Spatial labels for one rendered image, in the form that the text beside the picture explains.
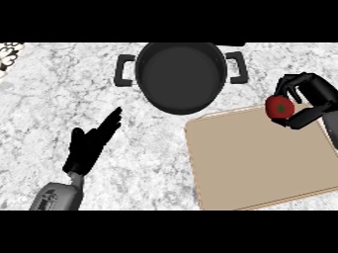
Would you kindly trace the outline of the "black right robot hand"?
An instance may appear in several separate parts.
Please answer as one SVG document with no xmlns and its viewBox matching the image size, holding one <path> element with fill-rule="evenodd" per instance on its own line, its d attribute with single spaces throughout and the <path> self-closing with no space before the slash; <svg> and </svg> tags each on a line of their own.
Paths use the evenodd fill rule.
<svg viewBox="0 0 338 253">
<path fill-rule="evenodd" d="M 295 91 L 300 91 L 312 107 L 294 112 L 286 119 L 272 119 L 272 122 L 291 129 L 301 129 L 323 114 L 338 111 L 338 90 L 314 73 L 301 72 L 300 74 L 286 74 L 279 79 L 276 92 L 272 96 L 282 95 L 288 98 L 291 95 L 301 103 Z"/>
</svg>

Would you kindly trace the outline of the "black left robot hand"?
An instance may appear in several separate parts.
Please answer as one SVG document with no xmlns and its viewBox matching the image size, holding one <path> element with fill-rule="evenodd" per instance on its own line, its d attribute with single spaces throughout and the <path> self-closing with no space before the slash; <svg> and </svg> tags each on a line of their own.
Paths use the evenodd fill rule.
<svg viewBox="0 0 338 253">
<path fill-rule="evenodd" d="M 105 118 L 100 126 L 90 131 L 76 127 L 71 132 L 69 154 L 62 166 L 65 173 L 85 176 L 99 159 L 103 147 L 121 126 L 122 109 L 116 108 Z"/>
</svg>

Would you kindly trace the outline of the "red tomato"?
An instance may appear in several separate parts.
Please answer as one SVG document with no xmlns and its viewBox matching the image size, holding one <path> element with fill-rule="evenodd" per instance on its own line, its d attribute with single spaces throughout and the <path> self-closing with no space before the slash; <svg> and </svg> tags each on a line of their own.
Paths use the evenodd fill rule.
<svg viewBox="0 0 338 253">
<path fill-rule="evenodd" d="M 270 96 L 266 100 L 266 114 L 270 119 L 286 119 L 292 116 L 294 104 L 291 100 L 282 96 Z"/>
</svg>

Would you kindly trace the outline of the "beige square tray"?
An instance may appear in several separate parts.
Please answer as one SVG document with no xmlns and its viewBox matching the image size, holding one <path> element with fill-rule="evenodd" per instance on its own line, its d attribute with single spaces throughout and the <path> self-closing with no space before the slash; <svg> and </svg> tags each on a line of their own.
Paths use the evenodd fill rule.
<svg viewBox="0 0 338 253">
<path fill-rule="evenodd" d="M 184 125 L 199 206 L 251 210 L 338 190 L 338 153 L 320 123 L 292 130 L 261 106 Z"/>
</svg>

